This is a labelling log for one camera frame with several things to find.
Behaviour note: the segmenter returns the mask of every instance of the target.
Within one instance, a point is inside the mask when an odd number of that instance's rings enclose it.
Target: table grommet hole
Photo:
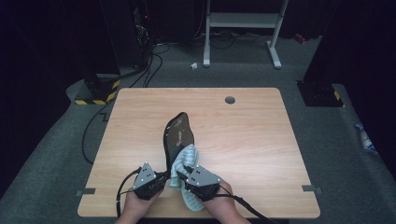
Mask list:
[[[235,103],[235,98],[233,98],[232,96],[227,96],[225,98],[225,103],[227,103],[229,105],[233,105]]]

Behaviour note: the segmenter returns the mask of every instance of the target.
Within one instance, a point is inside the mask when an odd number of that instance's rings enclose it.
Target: yellow and black hazard tape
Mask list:
[[[116,96],[117,87],[120,85],[120,81],[117,80],[113,83],[111,91],[106,98],[103,99],[75,99],[77,105],[106,105],[110,103]]]

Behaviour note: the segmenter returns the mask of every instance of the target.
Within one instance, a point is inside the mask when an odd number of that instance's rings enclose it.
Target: hand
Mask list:
[[[221,180],[218,194],[228,194],[225,189],[227,189],[227,191],[233,195],[233,189],[231,188],[231,185],[226,181]],[[203,204],[207,212],[222,224],[250,223],[236,210],[235,201],[233,198],[215,197],[212,200],[203,202]]]
[[[160,197],[163,192],[161,190],[155,194],[150,200],[141,200],[137,198],[134,192],[128,192],[125,198],[125,205],[121,213],[120,218],[116,221],[116,224],[128,223],[134,224],[141,217],[143,217],[150,209],[151,205]]]

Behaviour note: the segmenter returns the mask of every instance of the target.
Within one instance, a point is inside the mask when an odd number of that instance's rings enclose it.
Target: metal stand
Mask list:
[[[275,44],[279,30],[285,16],[289,0],[283,0],[279,13],[211,13],[210,1],[207,0],[204,67],[210,66],[210,27],[245,27],[245,28],[273,28],[274,34],[267,46],[276,69],[282,68],[277,56]]]

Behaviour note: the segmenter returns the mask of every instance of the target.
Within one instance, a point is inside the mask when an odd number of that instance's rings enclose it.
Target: wooden table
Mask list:
[[[229,96],[234,104],[225,102]],[[198,163],[229,182],[235,195],[267,217],[319,216],[315,193],[303,191],[311,183],[274,88],[120,90],[86,185],[95,193],[82,196],[80,216],[115,217],[121,181],[145,161],[157,172],[166,170],[163,131],[180,112],[189,116]],[[205,210],[188,210],[168,183],[147,217],[210,217]],[[243,216],[254,217],[237,206]]]

